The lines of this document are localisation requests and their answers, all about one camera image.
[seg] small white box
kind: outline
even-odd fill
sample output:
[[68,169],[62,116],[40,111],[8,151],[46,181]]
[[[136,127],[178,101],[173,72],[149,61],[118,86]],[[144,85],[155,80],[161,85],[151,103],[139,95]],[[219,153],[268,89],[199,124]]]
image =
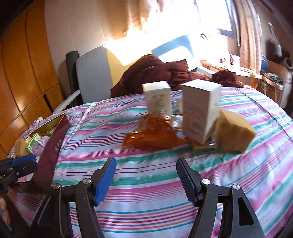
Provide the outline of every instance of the small white box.
[[219,116],[222,85],[196,79],[182,84],[183,133],[203,145]]
[[149,114],[171,116],[171,87],[166,81],[142,85]]

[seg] screw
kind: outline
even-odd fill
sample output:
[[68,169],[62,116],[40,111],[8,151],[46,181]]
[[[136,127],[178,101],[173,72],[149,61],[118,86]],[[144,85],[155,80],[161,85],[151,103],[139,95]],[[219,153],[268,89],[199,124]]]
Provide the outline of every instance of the screw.
[[233,188],[236,189],[236,190],[239,190],[239,189],[240,189],[240,185],[238,185],[238,184],[233,184]]
[[58,188],[60,188],[60,184],[55,183],[55,184],[53,184],[52,188],[53,188],[53,189],[58,189]]
[[82,182],[84,184],[89,184],[91,182],[91,179],[90,178],[85,178]]
[[209,179],[207,179],[207,178],[204,178],[202,180],[202,183],[205,184],[205,185],[209,185],[211,183],[211,181]]

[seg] striped tablecloth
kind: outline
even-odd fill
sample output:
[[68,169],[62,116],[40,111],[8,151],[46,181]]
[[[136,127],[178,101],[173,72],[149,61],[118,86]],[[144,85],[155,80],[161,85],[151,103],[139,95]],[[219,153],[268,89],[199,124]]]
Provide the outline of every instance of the striped tablecloth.
[[[174,113],[181,95],[181,91],[172,92]],[[142,94],[71,108],[66,111],[71,127],[53,183],[76,184],[113,156],[117,171],[105,201],[96,208],[105,237],[187,237],[197,209],[188,202],[176,173],[176,160],[184,156],[203,178],[222,186],[240,184],[266,237],[271,238],[293,212],[292,120],[275,102],[252,89],[223,88],[221,107],[243,115],[256,130],[246,153],[191,156],[188,145],[169,150],[123,148],[126,133],[147,112]],[[56,116],[38,120],[21,137]],[[31,223],[42,196],[14,191],[9,196]],[[213,237],[219,232],[221,211],[218,206]],[[81,237],[74,203],[71,221],[75,237]]]

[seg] orange wrapper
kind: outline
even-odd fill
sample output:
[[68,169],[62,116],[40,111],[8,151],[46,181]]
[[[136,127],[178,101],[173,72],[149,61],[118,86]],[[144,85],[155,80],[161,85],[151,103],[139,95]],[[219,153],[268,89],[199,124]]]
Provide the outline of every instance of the orange wrapper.
[[187,143],[178,137],[172,127],[171,117],[162,115],[144,115],[137,128],[127,133],[123,146],[153,146],[172,148]]

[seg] wooden wardrobe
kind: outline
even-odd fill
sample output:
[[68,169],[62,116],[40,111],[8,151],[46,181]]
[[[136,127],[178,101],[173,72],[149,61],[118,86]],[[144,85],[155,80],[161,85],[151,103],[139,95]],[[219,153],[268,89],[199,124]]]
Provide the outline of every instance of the wooden wardrobe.
[[0,160],[39,116],[64,100],[47,41],[45,0],[35,0],[0,44]]

